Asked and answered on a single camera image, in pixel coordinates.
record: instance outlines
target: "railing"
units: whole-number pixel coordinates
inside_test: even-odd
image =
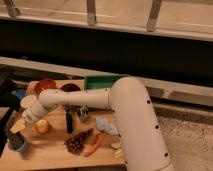
[[[0,18],[213,41],[212,0],[0,0]]]

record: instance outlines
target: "wooden table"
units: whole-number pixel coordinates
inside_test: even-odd
[[[36,82],[31,82],[26,94],[34,94],[33,87]],[[57,87],[66,83],[75,83],[83,89],[82,80],[57,81]],[[110,112],[97,111],[90,113],[90,119],[82,124],[76,114],[74,114],[74,134],[88,128],[95,129],[93,135],[86,142],[88,148],[98,133],[95,123],[96,116],[107,117],[111,123],[115,123],[114,117]],[[63,145],[64,141],[71,137],[66,131],[65,111],[61,106],[49,113],[45,118],[50,122],[52,129],[46,135],[38,135],[34,126],[31,125],[22,131],[22,134],[30,142],[29,150],[20,154],[8,149],[5,146],[2,157],[0,158],[0,170],[42,170],[53,168],[77,168],[89,166],[109,166],[123,165],[124,159],[115,159],[114,150],[109,147],[111,142],[117,142],[117,136],[107,136],[101,147],[91,156],[73,155],[69,153]]]

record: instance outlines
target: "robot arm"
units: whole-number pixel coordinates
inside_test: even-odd
[[[38,101],[24,111],[23,118],[33,123],[55,105],[62,104],[111,109],[116,118],[128,170],[174,170],[150,97],[140,80],[121,78],[111,89],[68,93],[44,90]]]

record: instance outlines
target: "green container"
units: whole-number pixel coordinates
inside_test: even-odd
[[[107,75],[107,76],[88,76],[85,77],[84,89],[101,89],[111,88],[112,85],[122,77],[128,77],[129,75]]]

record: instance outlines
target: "food item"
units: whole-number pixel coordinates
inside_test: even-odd
[[[120,148],[118,150],[115,151],[115,154],[114,154],[114,158],[120,158],[120,157],[123,157],[123,150]]]
[[[84,154],[83,154],[84,157],[90,156],[92,153],[94,153],[98,149],[98,147],[101,145],[101,143],[103,142],[105,136],[106,136],[106,134],[103,132],[97,134],[92,146],[89,149],[84,151]]]
[[[41,119],[36,122],[35,130],[39,134],[46,134],[50,130],[50,124],[46,119]]]
[[[121,148],[121,143],[119,143],[119,142],[112,143],[112,144],[110,144],[110,147],[117,150],[117,149]]]
[[[40,80],[34,87],[34,91],[39,95],[45,89],[56,89],[56,82],[52,79]]]
[[[73,154],[80,154],[84,149],[84,142],[92,135],[93,128],[80,132],[65,141],[67,150]]]

